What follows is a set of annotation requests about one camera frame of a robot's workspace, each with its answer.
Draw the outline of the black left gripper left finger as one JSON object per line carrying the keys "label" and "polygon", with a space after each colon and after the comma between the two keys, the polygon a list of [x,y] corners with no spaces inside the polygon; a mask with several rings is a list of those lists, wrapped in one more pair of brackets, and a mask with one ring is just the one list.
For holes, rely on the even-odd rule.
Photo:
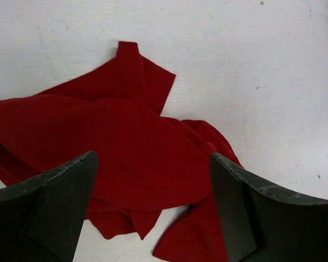
{"label": "black left gripper left finger", "polygon": [[0,261],[72,261],[97,169],[89,151],[0,189]]}

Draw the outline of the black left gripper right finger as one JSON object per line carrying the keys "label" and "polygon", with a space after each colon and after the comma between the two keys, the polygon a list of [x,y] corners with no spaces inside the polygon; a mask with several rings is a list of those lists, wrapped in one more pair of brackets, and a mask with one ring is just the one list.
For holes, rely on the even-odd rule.
{"label": "black left gripper right finger", "polygon": [[328,200],[284,188],[218,153],[209,168],[229,261],[328,261]]}

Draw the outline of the dark red t shirt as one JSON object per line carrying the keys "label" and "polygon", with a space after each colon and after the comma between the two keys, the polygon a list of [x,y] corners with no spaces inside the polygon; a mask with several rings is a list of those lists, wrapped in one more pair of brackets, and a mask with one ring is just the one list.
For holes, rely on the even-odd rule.
{"label": "dark red t shirt", "polygon": [[0,179],[7,186],[87,151],[99,166],[86,218],[106,239],[145,238],[162,210],[189,206],[159,239],[166,261],[226,261],[209,173],[212,153],[238,163],[202,120],[161,112],[175,75],[119,42],[113,59],[33,96],[0,100]]}

